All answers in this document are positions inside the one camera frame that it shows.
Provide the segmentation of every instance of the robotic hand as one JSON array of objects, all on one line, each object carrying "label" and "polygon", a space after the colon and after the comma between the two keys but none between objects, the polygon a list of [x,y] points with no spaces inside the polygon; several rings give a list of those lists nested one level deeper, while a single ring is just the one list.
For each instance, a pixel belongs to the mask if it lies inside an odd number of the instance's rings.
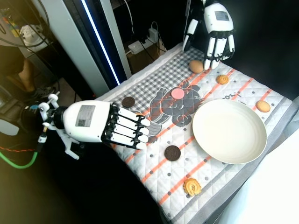
[{"label": "robotic hand", "polygon": [[[233,36],[234,25],[227,9],[220,3],[206,5],[206,0],[202,0],[204,5],[204,21],[209,35],[209,43],[206,50],[204,69],[215,69],[219,61],[223,61],[233,56],[235,52],[235,42]],[[192,19],[185,35],[183,51],[187,51],[192,41],[199,21]]]},{"label": "robotic hand", "polygon": [[145,150],[150,121],[114,103],[86,100],[68,108],[59,107],[58,96],[49,95],[48,103],[39,105],[44,126],[56,130],[65,144],[65,152],[74,159],[79,156],[71,151],[71,143],[104,142]]}]

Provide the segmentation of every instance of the egg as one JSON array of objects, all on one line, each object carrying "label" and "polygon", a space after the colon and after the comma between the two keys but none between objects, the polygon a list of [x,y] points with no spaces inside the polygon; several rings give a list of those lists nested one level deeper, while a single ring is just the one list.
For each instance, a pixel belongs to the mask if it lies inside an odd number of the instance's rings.
[{"label": "egg", "polygon": [[191,60],[189,69],[194,73],[201,73],[204,70],[203,63],[199,60]]}]

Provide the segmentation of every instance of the green cable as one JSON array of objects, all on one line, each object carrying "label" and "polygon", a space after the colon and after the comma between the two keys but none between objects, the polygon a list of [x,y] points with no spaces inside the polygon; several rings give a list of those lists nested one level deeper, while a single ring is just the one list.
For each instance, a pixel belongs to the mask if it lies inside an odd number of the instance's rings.
[{"label": "green cable", "polygon": [[0,152],[0,157],[1,157],[5,162],[7,162],[9,165],[11,165],[11,166],[14,167],[14,168],[17,168],[17,169],[26,169],[26,168],[30,167],[30,166],[34,163],[34,161],[36,160],[37,152],[34,152],[34,153],[33,153],[33,156],[32,156],[31,161],[30,161],[28,164],[24,165],[24,166],[19,166],[19,165],[14,164],[14,163],[11,162],[5,155],[3,155],[1,152]]}]

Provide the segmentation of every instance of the led light strip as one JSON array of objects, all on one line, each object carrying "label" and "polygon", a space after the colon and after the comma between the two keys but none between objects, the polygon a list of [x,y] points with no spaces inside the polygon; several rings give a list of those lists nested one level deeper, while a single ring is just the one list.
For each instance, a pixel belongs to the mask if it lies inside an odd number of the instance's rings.
[{"label": "led light strip", "polygon": [[94,22],[93,22],[92,15],[91,15],[90,12],[89,12],[89,9],[88,9],[88,7],[87,7],[87,5],[86,5],[86,2],[85,2],[85,0],[81,0],[81,2],[82,2],[82,4],[83,4],[83,6],[84,6],[84,9],[85,9],[86,13],[87,13],[87,16],[88,16],[88,18],[89,18],[89,21],[90,21],[90,23],[92,24],[93,30],[94,30],[94,32],[95,32],[97,38],[98,38],[98,41],[99,41],[99,43],[100,43],[100,45],[101,45],[101,47],[102,47],[102,49],[103,49],[104,55],[105,55],[105,57],[106,57],[106,59],[107,59],[107,61],[108,61],[108,64],[109,64],[109,66],[110,66],[110,68],[111,68],[111,71],[112,71],[112,73],[113,73],[113,75],[114,75],[114,78],[115,78],[117,84],[120,85],[120,82],[118,81],[118,78],[117,78],[116,73],[115,73],[115,71],[114,71],[114,68],[113,68],[113,66],[112,66],[112,64],[111,64],[110,58],[108,57],[108,54],[107,54],[106,49],[105,49],[105,47],[104,47],[104,44],[103,44],[103,42],[102,42],[102,40],[101,40],[101,37],[100,37],[100,35],[99,35],[99,32],[98,32],[97,28],[95,27],[95,24],[94,24]]}]

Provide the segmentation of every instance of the plate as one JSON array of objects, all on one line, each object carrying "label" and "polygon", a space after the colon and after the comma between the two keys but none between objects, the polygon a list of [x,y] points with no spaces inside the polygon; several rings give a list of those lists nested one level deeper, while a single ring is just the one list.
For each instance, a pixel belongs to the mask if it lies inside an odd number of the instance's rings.
[{"label": "plate", "polygon": [[195,113],[193,133],[200,147],[221,162],[243,164],[259,157],[267,144],[266,127],[246,105],[226,99],[203,104]]}]

